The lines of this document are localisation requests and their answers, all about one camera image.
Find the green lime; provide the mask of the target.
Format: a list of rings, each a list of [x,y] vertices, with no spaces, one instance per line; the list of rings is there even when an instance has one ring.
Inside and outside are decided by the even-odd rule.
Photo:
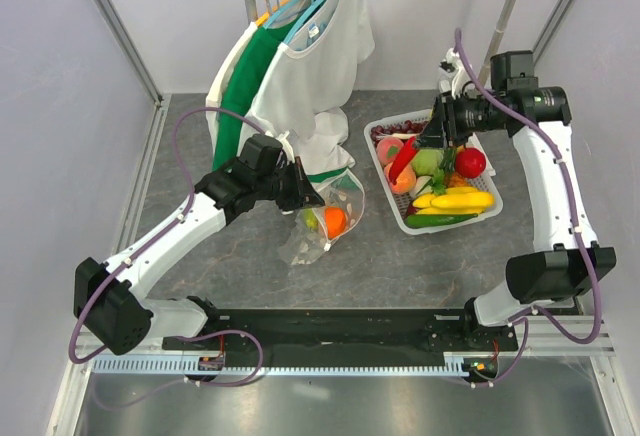
[[[301,211],[301,214],[305,226],[310,231],[317,231],[319,228],[319,222],[314,212],[311,209],[304,209]]]

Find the orange fruit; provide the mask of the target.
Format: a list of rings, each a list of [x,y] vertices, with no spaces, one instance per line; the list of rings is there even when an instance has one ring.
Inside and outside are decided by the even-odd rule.
[[[344,233],[347,227],[347,215],[340,207],[327,206],[324,210],[327,237],[332,240]]]

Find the red apple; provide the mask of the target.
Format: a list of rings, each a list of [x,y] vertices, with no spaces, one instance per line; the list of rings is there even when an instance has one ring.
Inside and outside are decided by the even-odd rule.
[[[455,159],[455,170],[462,177],[475,179],[486,169],[487,161],[484,153],[476,148],[460,151]]]

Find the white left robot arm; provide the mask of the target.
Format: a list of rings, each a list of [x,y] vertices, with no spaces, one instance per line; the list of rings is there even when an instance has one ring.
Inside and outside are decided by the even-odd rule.
[[[150,290],[192,249],[272,201],[283,213],[321,207],[323,198],[295,155],[290,135],[254,134],[241,153],[195,184],[184,202],[149,233],[104,262],[75,270],[73,313],[112,354],[124,355],[146,338],[185,337],[198,349],[219,338],[204,301],[151,300]]]

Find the red chili pepper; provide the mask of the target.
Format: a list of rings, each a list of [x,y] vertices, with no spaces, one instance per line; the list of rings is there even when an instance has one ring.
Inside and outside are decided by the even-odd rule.
[[[391,164],[388,173],[388,179],[392,184],[397,182],[399,175],[402,171],[411,163],[415,155],[418,153],[419,148],[416,146],[416,136],[411,136],[398,152],[394,161]]]

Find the clear zip top bag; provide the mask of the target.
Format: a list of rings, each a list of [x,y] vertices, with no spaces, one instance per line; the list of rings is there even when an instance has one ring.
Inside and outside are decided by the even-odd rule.
[[[324,205],[300,210],[288,240],[278,249],[280,259],[291,266],[313,264],[353,230],[364,213],[364,188],[349,169],[314,189]]]

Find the peach with green leaf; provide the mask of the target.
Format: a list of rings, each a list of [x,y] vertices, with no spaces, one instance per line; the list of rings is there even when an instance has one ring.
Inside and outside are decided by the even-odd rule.
[[[395,137],[382,138],[376,146],[376,155],[382,167],[391,164],[403,148],[404,142]]]

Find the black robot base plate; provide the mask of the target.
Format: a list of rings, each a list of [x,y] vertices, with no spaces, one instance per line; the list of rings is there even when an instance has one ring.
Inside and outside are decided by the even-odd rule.
[[[514,330],[480,326],[463,309],[211,309],[199,342],[165,350],[222,350],[232,363],[436,364],[448,353],[518,348]]]

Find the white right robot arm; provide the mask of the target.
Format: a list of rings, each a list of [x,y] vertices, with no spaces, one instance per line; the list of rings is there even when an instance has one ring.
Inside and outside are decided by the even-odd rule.
[[[559,86],[542,86],[530,51],[509,51],[490,60],[491,86],[485,88],[463,50],[448,50],[441,63],[439,94],[418,148],[459,146],[481,132],[504,130],[524,169],[534,220],[533,252],[508,260],[505,277],[493,290],[471,299],[458,324],[467,348],[483,348],[494,327],[539,313],[548,305],[591,293],[594,321],[583,337],[563,329],[577,344],[591,343],[600,332],[599,283],[616,265],[616,253],[598,241],[584,208],[572,153],[572,115]]]

